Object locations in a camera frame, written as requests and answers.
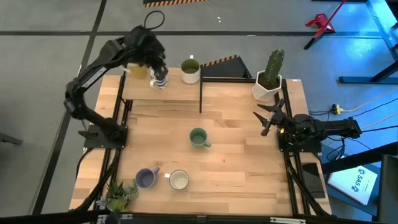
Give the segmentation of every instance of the red stand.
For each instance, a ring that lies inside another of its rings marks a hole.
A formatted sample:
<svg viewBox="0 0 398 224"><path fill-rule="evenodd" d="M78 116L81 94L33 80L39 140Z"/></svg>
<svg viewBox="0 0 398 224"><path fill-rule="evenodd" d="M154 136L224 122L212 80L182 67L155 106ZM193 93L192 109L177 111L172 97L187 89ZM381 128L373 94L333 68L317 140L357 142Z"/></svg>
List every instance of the red stand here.
<svg viewBox="0 0 398 224"><path fill-rule="evenodd" d="M309 23L307 23L305 26L310 26L314 23L317 24L317 26L319 27L319 30L314 34L314 36L312 37L312 39L310 40L310 42L304 47L304 50L309 49L316 41L318 41L319 39L321 39L323 37L324 32L336 32L335 29L333 28L333 26L331 25L331 20L333 19L333 17L336 15L336 13L340 10L340 8L342 7L342 5L346 2L346 0L342 0L342 2L340 3L340 5L337 7L337 9L334 11L334 13L331 15L330 19L328 19L328 17L326 16L325 13L321 13L321 14L317 14L315 16L315 19L311 20Z"/></svg>

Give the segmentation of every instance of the succulent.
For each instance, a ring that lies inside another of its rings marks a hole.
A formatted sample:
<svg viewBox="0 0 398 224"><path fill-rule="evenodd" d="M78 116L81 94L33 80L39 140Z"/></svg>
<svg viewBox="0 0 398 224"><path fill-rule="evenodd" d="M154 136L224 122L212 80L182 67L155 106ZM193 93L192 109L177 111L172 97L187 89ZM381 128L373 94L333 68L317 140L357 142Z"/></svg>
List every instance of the succulent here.
<svg viewBox="0 0 398 224"><path fill-rule="evenodd" d="M132 180L132 185L123 188L123 181L118 185L117 182L111 181L106 187L108 192L96 204L101 208L108 208L110 210L123 210L130 200L134 200L138 195L138 187L135 180Z"/></svg>
<svg viewBox="0 0 398 224"><path fill-rule="evenodd" d="M258 83L267 90L275 89L279 86L277 77L284 61L285 52L277 49L269 56L267 68L264 73L259 74Z"/></svg>

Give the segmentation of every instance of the white pot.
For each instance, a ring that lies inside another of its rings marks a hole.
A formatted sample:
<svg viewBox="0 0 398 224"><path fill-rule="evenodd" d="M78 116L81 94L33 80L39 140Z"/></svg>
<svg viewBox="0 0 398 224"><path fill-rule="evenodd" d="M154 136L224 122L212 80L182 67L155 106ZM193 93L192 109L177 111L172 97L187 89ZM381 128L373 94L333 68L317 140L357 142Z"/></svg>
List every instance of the white pot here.
<svg viewBox="0 0 398 224"><path fill-rule="evenodd" d="M273 89L273 90L267 90L266 88L262 87L258 81L259 81L259 75L260 73L263 73L264 71L257 72L257 78L256 78L256 84L254 84L253 88L251 91L253 92L254 98L258 101L270 101L272 97L280 90L282 87L282 76L278 75L278 80L279 80L279 87Z"/></svg>

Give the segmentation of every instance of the yellow black tape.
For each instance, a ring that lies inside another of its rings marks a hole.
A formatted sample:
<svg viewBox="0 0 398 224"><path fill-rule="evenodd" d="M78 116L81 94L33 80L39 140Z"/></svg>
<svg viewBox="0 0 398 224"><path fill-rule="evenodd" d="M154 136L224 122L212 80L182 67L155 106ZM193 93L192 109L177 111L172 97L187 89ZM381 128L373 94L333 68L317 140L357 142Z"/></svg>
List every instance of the yellow black tape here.
<svg viewBox="0 0 398 224"><path fill-rule="evenodd" d="M144 7L157 7L157 6L172 6L176 4L186 4L193 2L203 2L209 0L171 0L171 1L161 1L161 2L151 2L144 5Z"/></svg>
<svg viewBox="0 0 398 224"><path fill-rule="evenodd" d="M221 58L221 59L206 63L206 64L203 65L203 67L209 67L210 65L215 65L217 63L225 62L225 61L228 61L228 60L231 60L231 59L234 59L234 58L238 58L238 57L239 57L238 55L232 55L232 56L229 56L229 57Z"/></svg>

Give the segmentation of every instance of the wooden tabletop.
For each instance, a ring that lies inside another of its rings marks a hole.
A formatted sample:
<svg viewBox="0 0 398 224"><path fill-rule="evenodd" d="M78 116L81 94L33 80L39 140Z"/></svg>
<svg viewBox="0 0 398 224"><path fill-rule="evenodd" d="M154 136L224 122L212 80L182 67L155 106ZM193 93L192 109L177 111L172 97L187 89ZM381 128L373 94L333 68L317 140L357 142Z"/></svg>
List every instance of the wooden tabletop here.
<svg viewBox="0 0 398 224"><path fill-rule="evenodd" d="M181 79L181 72L181 68L169 68L169 84L163 90L150 87L150 76L139 79L128 74L124 84L123 98L125 100L199 101L200 83L184 83Z"/></svg>
<svg viewBox="0 0 398 224"><path fill-rule="evenodd" d="M118 82L117 76L105 76L96 107L100 114L111 114ZM293 114L308 113L301 81L287 80L287 84ZM256 106L251 88L248 83L204 83L202 114L196 101L134 100L118 180L130 184L137 171L145 167L159 166L160 172L153 188L139 189L138 198L127 210L291 215L285 165L275 128L261 137L261 124L252 112L266 118L271 114ZM207 131L211 148L191 146L189 132L196 127ZM98 181L101 155L102 150L94 150L81 163L70 208L79 206ZM300 155L303 163L316 162L322 171L313 154ZM180 191L172 189L164 177L177 169L185 170L190 177L188 187ZM299 211L303 213L300 191L295 187ZM331 213L327 196L317 202Z"/></svg>

